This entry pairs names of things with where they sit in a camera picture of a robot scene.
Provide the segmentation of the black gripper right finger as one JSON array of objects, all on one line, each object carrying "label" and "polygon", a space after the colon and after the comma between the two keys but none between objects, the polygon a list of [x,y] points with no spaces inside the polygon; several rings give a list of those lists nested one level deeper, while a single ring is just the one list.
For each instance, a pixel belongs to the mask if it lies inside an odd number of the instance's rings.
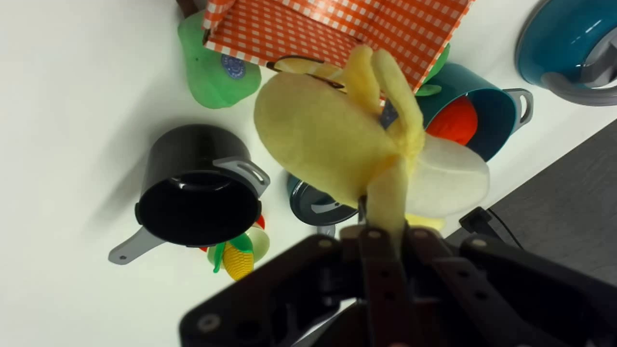
[{"label": "black gripper right finger", "polygon": [[487,347],[511,343],[509,326],[501,320],[511,314],[509,305],[468,260],[457,257],[437,233],[426,228],[407,230],[405,243]]}]

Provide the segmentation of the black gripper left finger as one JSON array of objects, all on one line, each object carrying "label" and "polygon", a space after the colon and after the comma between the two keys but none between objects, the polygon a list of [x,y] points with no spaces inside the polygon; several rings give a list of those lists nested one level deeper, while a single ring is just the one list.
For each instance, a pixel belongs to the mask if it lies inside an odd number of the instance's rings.
[{"label": "black gripper left finger", "polygon": [[358,255],[370,345],[410,347],[405,274],[387,233],[364,228],[358,233]]}]

